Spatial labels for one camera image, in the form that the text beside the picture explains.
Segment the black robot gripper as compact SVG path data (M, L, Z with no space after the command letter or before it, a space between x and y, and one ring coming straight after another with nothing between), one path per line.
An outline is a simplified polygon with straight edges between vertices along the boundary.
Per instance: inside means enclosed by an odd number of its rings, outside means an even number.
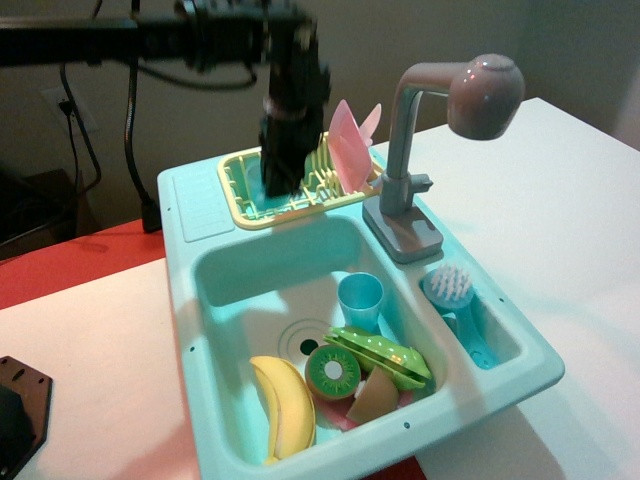
M268 197L299 190L307 156L316 150L323 132L324 107L311 105L289 111L275 99L263 100L261 121L261 184Z

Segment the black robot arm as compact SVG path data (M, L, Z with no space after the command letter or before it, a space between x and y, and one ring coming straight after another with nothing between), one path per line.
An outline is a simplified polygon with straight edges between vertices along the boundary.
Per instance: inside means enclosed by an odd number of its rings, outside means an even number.
M179 1L171 17L3 18L4 67L181 58L198 73L237 64L270 68L259 133L261 180L270 198L297 192L323 133L330 72L317 24L289 1Z

